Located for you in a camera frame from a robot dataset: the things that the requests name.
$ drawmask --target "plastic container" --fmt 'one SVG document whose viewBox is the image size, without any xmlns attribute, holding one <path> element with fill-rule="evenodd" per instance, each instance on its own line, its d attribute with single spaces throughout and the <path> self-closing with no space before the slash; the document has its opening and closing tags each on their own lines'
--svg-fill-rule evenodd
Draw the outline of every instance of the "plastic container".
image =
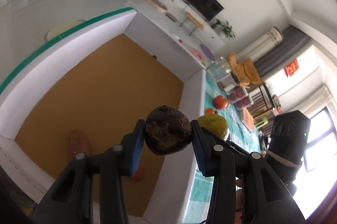
<svg viewBox="0 0 337 224">
<path fill-rule="evenodd" d="M 243 99 L 237 101 L 234 106 L 235 106 L 235 109 L 237 109 L 238 111 L 242 110 L 243 108 L 247 108 L 251 105 L 253 105 L 254 101 L 253 99 L 251 98 L 251 96 L 247 96 L 247 97 L 244 97 Z"/>
<path fill-rule="evenodd" d="M 235 103 L 243 98 L 248 96 L 247 90 L 244 87 L 239 87 L 234 89 L 231 93 L 228 94 L 228 98 L 231 103 Z"/>
<path fill-rule="evenodd" d="M 220 89 L 223 89 L 227 94 L 239 85 L 239 79 L 233 73 L 227 74 L 223 79 L 217 82 Z"/>
</svg>

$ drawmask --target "dark purple beet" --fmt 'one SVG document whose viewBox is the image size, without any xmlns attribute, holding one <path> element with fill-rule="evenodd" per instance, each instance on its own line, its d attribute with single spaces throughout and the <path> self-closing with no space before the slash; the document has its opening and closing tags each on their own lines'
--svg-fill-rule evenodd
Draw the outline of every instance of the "dark purple beet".
<svg viewBox="0 0 337 224">
<path fill-rule="evenodd" d="M 182 112 L 163 105 L 146 118 L 144 138 L 153 153 L 165 156 L 191 143 L 191 124 Z"/>
</svg>

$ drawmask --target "television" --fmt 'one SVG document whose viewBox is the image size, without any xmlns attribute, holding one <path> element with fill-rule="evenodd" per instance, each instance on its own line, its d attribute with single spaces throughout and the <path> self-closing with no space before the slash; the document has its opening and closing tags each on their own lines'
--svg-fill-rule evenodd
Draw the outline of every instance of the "television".
<svg viewBox="0 0 337 224">
<path fill-rule="evenodd" d="M 217 0 L 185 0 L 188 4 L 192 5 L 197 11 L 201 13 L 206 19 L 210 21 L 214 18 L 222 9 L 220 3 Z"/>
</svg>

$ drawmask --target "gray curtain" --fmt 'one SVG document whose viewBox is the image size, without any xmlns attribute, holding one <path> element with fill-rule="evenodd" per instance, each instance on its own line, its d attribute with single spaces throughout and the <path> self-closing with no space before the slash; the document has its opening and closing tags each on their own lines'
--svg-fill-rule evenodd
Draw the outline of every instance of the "gray curtain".
<svg viewBox="0 0 337 224">
<path fill-rule="evenodd" d="M 254 63 L 263 80 L 289 64 L 311 45 L 312 38 L 294 26 L 288 26 L 282 34 L 283 42 Z"/>
</svg>

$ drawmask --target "floor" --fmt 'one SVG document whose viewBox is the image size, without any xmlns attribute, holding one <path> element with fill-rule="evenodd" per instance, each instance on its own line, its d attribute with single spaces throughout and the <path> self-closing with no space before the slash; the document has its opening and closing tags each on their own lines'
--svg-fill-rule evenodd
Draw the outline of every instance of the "floor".
<svg viewBox="0 0 337 224">
<path fill-rule="evenodd" d="M 14 200 L 15 204 L 24 212 L 28 217 L 31 216 L 37 204 L 31 200 L 6 174 L 4 169 L 0 166 L 0 182 L 7 189 L 10 197 Z"/>
<path fill-rule="evenodd" d="M 45 34 L 71 20 L 88 20 L 120 8 L 133 7 L 153 19 L 168 33 L 198 48 L 200 41 L 188 36 L 167 16 L 144 0 L 0 0 L 0 82 L 44 43 Z"/>
</svg>

